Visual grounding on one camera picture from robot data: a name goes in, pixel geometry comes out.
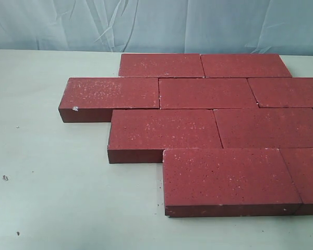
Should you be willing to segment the red brick front left row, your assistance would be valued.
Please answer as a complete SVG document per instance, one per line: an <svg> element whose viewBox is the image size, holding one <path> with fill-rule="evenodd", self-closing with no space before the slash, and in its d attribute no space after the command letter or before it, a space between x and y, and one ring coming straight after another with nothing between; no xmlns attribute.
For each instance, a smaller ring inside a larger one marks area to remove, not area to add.
<svg viewBox="0 0 313 250"><path fill-rule="evenodd" d="M168 217L293 215L302 200L276 148L167 149Z"/></svg>

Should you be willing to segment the red brick right third row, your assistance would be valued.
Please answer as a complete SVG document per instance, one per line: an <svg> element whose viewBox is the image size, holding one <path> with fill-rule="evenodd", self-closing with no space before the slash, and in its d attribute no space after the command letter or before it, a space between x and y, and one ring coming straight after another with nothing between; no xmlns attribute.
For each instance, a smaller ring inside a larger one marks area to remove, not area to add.
<svg viewBox="0 0 313 250"><path fill-rule="evenodd" d="M312 108L313 78L249 78L260 108Z"/></svg>

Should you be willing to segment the red brick middle row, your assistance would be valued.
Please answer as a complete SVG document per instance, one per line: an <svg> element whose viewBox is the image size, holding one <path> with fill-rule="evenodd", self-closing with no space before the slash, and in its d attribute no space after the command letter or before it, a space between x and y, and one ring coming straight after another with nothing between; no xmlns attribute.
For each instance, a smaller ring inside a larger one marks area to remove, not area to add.
<svg viewBox="0 0 313 250"><path fill-rule="evenodd" d="M313 148L311 108L216 109L224 148Z"/></svg>

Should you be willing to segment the red brick front right row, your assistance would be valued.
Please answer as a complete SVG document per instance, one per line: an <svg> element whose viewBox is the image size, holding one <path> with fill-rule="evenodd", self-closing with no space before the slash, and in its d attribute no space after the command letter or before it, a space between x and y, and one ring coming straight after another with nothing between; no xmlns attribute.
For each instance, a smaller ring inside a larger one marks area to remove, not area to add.
<svg viewBox="0 0 313 250"><path fill-rule="evenodd" d="M313 215L313 148L282 148L280 152L302 200L294 214Z"/></svg>

